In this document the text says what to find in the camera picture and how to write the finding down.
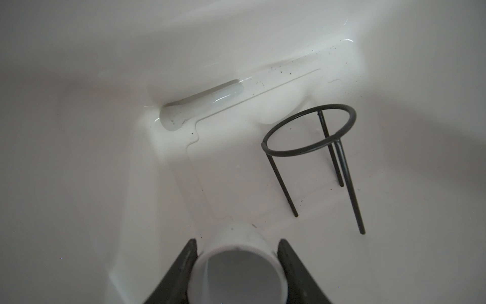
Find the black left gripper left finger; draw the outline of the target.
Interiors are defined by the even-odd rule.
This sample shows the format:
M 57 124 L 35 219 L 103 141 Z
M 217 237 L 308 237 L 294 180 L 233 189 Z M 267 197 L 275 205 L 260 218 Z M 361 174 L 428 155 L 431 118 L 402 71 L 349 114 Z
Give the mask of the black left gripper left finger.
M 188 284 L 198 258 L 197 241 L 188 240 L 163 279 L 145 300 L 145 304 L 188 304 Z

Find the black wire ring stand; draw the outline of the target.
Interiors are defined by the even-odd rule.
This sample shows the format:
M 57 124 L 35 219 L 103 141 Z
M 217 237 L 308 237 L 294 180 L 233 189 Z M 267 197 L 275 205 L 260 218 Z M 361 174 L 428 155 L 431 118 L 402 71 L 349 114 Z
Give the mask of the black wire ring stand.
M 334 134 L 329 133 L 329 128 L 327 127 L 327 123 L 325 120 L 325 115 L 323 114 L 324 111 L 326 110 L 340 110 L 340 111 L 345 111 L 348 115 L 349 118 L 347 122 Z M 271 136 L 276 133 L 280 128 L 284 127 L 288 123 L 297 120 L 301 117 L 304 117 L 306 115 L 309 115 L 311 113 L 316 113 L 319 117 L 321 129 L 323 131 L 324 139 L 310 144 L 308 146 L 304 146 L 302 148 L 297 148 L 297 149 L 290 149 L 290 150 L 274 150 L 268 147 L 268 140 L 271 138 Z M 357 113 L 356 110 L 349 106 L 349 105 L 343 105 L 343 104 L 330 104 L 330 105 L 320 105 L 320 106 L 315 106 L 313 108 L 309 108 L 303 111 L 300 111 L 299 113 L 293 114 L 290 117 L 283 119 L 281 122 L 279 122 L 277 125 L 275 125 L 273 128 L 271 128 L 267 134 L 264 136 L 262 142 L 261 142 L 261 148 L 265 152 L 268 161 L 270 162 L 270 165 L 272 167 L 272 170 L 277 178 L 277 181 L 283 191 L 283 194 L 292 210 L 292 214 L 295 217 L 298 217 L 299 214 L 297 212 L 297 209 L 294 205 L 294 202 L 287 190 L 286 184 L 277 168 L 277 165 L 274 161 L 275 157 L 279 158 L 288 158 L 288 157 L 296 157 L 300 155 L 305 155 L 314 151 L 317 151 L 319 149 L 327 147 L 329 149 L 329 153 L 331 156 L 332 164 L 334 166 L 334 170 L 337 176 L 337 180 L 340 186 L 346 187 L 348 190 L 348 195 L 351 201 L 351 205 L 353 208 L 354 216 L 356 218 L 356 222 L 358 225 L 358 230 L 359 233 L 362 235 L 366 234 L 366 229 L 365 225 L 363 222 L 363 218 L 361 215 L 361 210 L 359 207 L 359 203 L 356 197 L 356 191 L 354 189 L 351 173 L 349 170 L 348 162 L 346 159 L 346 155 L 344 152 L 343 144 L 342 144 L 342 137 L 346 135 L 353 127 L 354 124 L 356 123 L 357 119 Z

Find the small white crucible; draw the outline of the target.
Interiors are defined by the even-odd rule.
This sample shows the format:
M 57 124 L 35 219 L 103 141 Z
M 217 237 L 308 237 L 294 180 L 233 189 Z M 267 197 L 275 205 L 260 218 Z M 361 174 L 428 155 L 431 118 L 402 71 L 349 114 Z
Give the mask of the small white crucible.
M 199 254 L 189 303 L 286 303 L 288 283 L 277 254 L 250 224 L 232 223 Z

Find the white ceramic pestle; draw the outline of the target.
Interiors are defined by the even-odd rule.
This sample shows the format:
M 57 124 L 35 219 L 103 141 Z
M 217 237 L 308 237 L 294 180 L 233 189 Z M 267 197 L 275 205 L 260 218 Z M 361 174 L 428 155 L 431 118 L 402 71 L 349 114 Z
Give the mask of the white ceramic pestle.
M 188 120 L 226 105 L 243 91 L 242 81 L 234 79 L 183 100 L 164 105 L 159 113 L 159 121 L 168 131 L 179 130 Z

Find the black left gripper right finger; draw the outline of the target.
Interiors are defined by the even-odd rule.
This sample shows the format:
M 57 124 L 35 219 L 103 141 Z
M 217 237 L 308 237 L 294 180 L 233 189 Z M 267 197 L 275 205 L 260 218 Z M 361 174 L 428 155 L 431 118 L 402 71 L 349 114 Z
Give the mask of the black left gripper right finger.
M 279 241 L 277 257 L 288 285 L 286 304 L 332 304 L 286 239 Z

